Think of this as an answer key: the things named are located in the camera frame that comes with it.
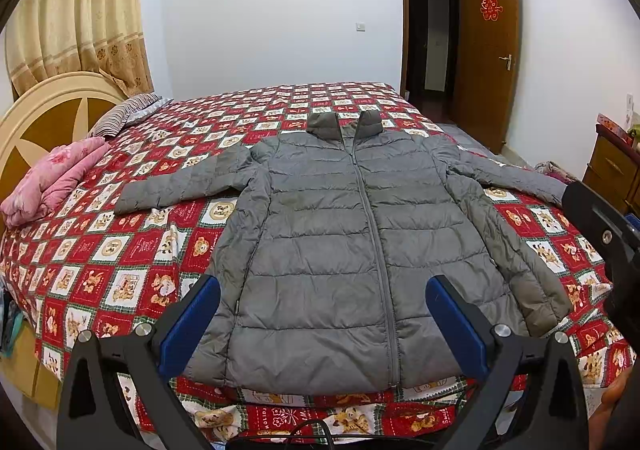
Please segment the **grey puffer jacket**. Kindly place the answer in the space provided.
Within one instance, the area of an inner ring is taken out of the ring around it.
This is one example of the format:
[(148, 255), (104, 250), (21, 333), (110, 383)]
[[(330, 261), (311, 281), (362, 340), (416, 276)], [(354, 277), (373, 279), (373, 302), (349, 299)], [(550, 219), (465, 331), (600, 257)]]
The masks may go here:
[(208, 273), (220, 305), (186, 366), (192, 381), (306, 396), (409, 388), (458, 373), (428, 311), (446, 277), (486, 318), (539, 337), (572, 305), (487, 188), (559, 205), (562, 182), (333, 113), (170, 175), (126, 185), (117, 214), (234, 196)]

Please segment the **brown wooden door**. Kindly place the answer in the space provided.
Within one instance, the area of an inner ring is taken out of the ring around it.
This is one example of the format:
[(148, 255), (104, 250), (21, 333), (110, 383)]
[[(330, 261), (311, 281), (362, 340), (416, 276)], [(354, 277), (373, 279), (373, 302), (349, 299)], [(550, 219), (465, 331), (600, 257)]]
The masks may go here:
[[(480, 14), (480, 0), (460, 0), (457, 76), (451, 116), (492, 153), (506, 144), (520, 55), (520, 0), (499, 0), (496, 22)], [(512, 68), (500, 56), (511, 54)]]

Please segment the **red patchwork bear quilt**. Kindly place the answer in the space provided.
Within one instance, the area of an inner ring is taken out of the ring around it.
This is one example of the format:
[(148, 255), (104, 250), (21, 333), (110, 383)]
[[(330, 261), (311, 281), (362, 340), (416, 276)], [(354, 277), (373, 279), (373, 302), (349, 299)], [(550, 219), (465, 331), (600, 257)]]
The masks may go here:
[[(77, 335), (122, 335), (158, 318), (204, 272), (229, 217), (227, 201), (198, 201), (116, 216), (122, 187), (251, 147), (279, 132), (303, 130), (310, 113), (342, 121), (377, 108), (388, 129), (435, 136), (439, 127), (387, 84), (302, 84), (172, 102), (113, 140), (105, 156), (58, 207), (1, 242), (1, 275), (36, 337), (36, 357), (62, 381)], [(472, 394), (463, 378), (444, 378), (377, 394), (308, 398), (172, 382), (204, 435), (279, 441), (330, 430), (341, 442), (419, 436), (448, 426)]]

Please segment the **red double happiness sticker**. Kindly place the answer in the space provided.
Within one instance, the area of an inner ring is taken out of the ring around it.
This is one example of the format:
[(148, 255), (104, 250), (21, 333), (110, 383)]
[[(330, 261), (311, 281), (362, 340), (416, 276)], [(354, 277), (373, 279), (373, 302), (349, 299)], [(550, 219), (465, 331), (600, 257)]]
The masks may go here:
[(499, 0), (480, 0), (480, 14), (486, 22), (496, 22), (502, 12), (503, 6)]

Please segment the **beige patterned curtain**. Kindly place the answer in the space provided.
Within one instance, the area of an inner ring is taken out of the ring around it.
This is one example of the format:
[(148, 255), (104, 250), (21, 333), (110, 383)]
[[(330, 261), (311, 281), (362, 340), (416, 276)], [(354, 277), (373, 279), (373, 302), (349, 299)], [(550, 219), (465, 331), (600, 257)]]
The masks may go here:
[(128, 96), (153, 90), (140, 0), (20, 0), (6, 25), (16, 94), (69, 72), (95, 72)]

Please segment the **striped grey pillow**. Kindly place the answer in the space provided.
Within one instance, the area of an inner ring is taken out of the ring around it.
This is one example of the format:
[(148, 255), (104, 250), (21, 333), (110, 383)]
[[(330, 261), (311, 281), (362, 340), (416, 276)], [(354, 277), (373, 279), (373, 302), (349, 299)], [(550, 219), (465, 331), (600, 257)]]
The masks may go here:
[(155, 92), (134, 95), (105, 113), (89, 130), (88, 136), (115, 138), (122, 129), (142, 123), (171, 102), (172, 98)]

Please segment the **clothes pile on floor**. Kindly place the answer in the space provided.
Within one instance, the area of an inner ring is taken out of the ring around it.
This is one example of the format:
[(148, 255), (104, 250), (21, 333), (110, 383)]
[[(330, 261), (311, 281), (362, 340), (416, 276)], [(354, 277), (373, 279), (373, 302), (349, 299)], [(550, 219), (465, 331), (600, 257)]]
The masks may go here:
[(564, 184), (571, 184), (577, 181), (577, 179), (571, 173), (560, 167), (558, 164), (555, 164), (555, 162), (548, 161), (538, 163), (535, 166), (535, 170), (537, 171), (537, 173), (542, 173), (543, 175), (546, 175), (548, 177), (558, 179)]

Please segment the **pink folded blanket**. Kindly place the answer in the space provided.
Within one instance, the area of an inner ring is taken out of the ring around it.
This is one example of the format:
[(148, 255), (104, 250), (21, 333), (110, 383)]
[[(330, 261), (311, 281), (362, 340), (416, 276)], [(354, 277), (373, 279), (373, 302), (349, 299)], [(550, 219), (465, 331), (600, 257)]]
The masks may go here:
[(18, 228), (49, 214), (76, 189), (83, 176), (106, 154), (102, 137), (89, 137), (55, 147), (36, 162), (1, 203), (1, 217), (8, 228)]

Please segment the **cardboard box beside bed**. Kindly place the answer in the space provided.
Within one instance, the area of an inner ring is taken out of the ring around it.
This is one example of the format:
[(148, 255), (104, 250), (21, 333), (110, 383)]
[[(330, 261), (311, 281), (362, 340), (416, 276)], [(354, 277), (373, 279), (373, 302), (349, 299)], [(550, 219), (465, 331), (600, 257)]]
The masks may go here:
[(3, 375), (26, 398), (40, 407), (58, 410), (62, 384), (36, 357), (36, 337), (24, 322), (9, 357), (1, 357)]

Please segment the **cream round headboard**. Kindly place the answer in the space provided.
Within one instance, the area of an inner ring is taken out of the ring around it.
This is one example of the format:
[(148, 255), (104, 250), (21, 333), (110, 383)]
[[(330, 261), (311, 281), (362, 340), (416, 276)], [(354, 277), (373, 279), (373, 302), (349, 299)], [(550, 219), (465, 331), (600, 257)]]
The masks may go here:
[(20, 96), (1, 119), (1, 196), (50, 150), (84, 139), (124, 100), (116, 84), (95, 72), (56, 75)]

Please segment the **brown wooden nightstand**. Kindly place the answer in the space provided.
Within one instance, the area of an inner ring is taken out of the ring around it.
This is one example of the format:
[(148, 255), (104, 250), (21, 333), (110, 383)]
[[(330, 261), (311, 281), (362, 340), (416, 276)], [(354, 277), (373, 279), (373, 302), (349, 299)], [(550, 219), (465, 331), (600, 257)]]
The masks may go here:
[(597, 140), (582, 177), (622, 215), (639, 216), (639, 153), (610, 129), (596, 126)]

